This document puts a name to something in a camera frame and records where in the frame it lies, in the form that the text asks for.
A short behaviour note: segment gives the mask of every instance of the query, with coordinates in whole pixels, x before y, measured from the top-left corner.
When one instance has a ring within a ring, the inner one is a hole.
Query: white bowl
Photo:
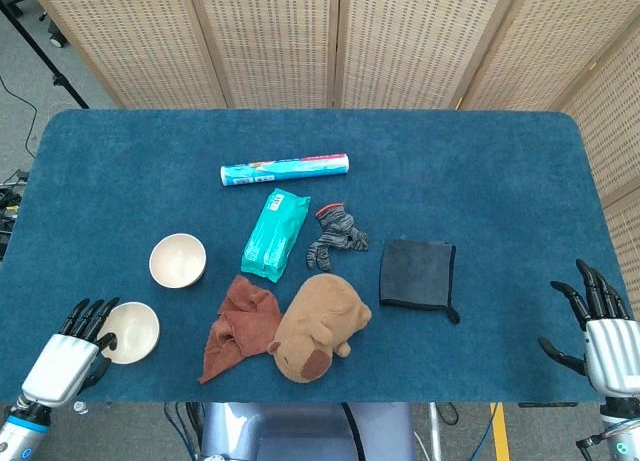
[[[102,354],[116,364],[135,363],[158,344],[160,322],[153,309],[146,304],[135,301],[124,303],[113,308],[98,339],[107,333],[116,335],[118,345],[115,350],[105,348]]]
[[[204,246],[190,234],[167,236],[156,244],[149,257],[149,271],[165,288],[184,288],[195,283],[207,264]]]

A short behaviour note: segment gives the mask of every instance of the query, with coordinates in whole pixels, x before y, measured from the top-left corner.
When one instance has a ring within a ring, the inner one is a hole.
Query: black cloth
[[[392,239],[380,268],[380,304],[441,310],[452,323],[460,315],[451,306],[456,247],[444,242]]]

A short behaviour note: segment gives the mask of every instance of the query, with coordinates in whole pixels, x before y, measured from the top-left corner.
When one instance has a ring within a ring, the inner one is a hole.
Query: metal pole
[[[60,70],[58,70],[57,66],[53,64],[53,61],[49,59],[49,56],[47,56],[46,53],[40,48],[40,46],[38,46],[38,43],[36,43],[35,39],[31,37],[31,35],[26,29],[24,29],[22,24],[20,24],[20,22],[16,19],[16,17],[13,15],[11,10],[1,0],[0,0],[0,11],[2,11],[2,14],[4,14],[5,17],[9,20],[9,22],[13,24],[13,27],[16,28],[16,30],[27,42],[27,44],[31,46],[31,49],[35,51],[35,53],[40,57],[42,62],[47,65],[47,68],[49,68],[49,70],[53,74],[53,85],[62,86],[64,89],[67,90],[67,92],[71,95],[71,97],[75,99],[76,103],[78,103],[78,105],[81,108],[89,109],[89,105],[85,102],[84,99],[82,99],[82,96],[80,96],[80,94],[73,88],[73,86],[71,86],[71,83],[69,83],[69,80],[65,77],[65,75],[62,74]]]
[[[442,450],[440,449],[440,426],[438,425],[438,410],[436,403],[429,403],[429,420],[431,421],[431,451],[433,461],[442,461]]]

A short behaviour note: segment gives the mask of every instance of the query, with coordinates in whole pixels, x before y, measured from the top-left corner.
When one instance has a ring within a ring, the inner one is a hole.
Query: bowl rim
[[[141,356],[140,356],[140,357],[138,357],[138,358],[135,358],[135,359],[133,359],[133,360],[131,360],[131,361],[126,361],[126,362],[123,362],[123,361],[116,361],[116,360],[114,360],[113,358],[109,357],[109,359],[111,359],[111,362],[112,362],[113,364],[133,364],[133,363],[137,363],[138,361],[141,361],[141,360],[143,360],[144,358],[146,358],[147,356],[149,356],[149,354],[151,354],[151,352],[152,352],[152,351],[156,348],[156,346],[158,345],[158,341],[160,341],[160,320],[158,319],[158,315],[156,314],[156,312],[154,311],[154,309],[153,309],[151,306],[149,306],[148,304],[145,304],[145,303],[140,302],[140,301],[128,301],[128,302],[126,302],[126,303],[119,304],[118,306],[116,306],[115,308],[113,308],[112,313],[113,313],[113,312],[115,312],[117,309],[122,308],[123,306],[128,306],[128,305],[139,305],[139,306],[142,306],[143,308],[145,308],[147,311],[150,311],[150,312],[151,312],[151,314],[153,315],[152,319],[153,319],[153,321],[154,321],[154,324],[155,324],[155,325],[157,326],[157,328],[158,328],[158,334],[157,334],[156,339],[155,339],[155,341],[154,341],[154,343],[153,343],[153,346],[151,346],[151,347],[149,348],[149,350],[148,350],[146,353],[144,353],[143,355],[141,355]]]
[[[188,237],[188,238],[191,238],[191,239],[195,240],[196,243],[198,243],[198,246],[200,246],[200,249],[202,250],[202,254],[204,256],[204,259],[202,260],[202,268],[200,269],[200,273],[198,273],[198,275],[194,279],[190,280],[186,284],[180,284],[180,285],[172,286],[172,285],[165,284],[165,283],[161,282],[156,277],[156,275],[153,272],[153,268],[151,267],[151,260],[153,259],[153,255],[156,253],[156,250],[160,247],[160,245],[162,243],[164,243],[165,241],[167,241],[168,239],[174,238],[174,237]],[[169,288],[169,289],[179,289],[179,288],[186,288],[187,286],[191,286],[193,283],[195,283],[196,281],[198,281],[200,279],[200,276],[202,276],[202,273],[204,273],[204,268],[206,267],[206,265],[207,265],[207,251],[204,249],[204,245],[202,244],[202,241],[200,241],[198,238],[196,238],[195,236],[193,236],[193,235],[191,235],[189,233],[173,233],[173,234],[170,234],[169,236],[165,236],[164,238],[162,238],[160,241],[158,241],[156,243],[156,245],[151,250],[151,254],[149,255],[149,272],[151,273],[151,277],[160,286],[163,286],[163,287]]]

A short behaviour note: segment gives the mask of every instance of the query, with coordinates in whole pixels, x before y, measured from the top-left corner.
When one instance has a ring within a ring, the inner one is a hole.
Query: wicker folding screen
[[[582,131],[627,291],[640,316],[640,28],[565,111]]]
[[[523,0],[464,106],[548,109],[640,0]]]
[[[129,108],[225,107],[191,0],[39,0]]]
[[[338,0],[193,1],[230,106],[331,106]]]
[[[450,106],[499,1],[341,0],[336,104]]]

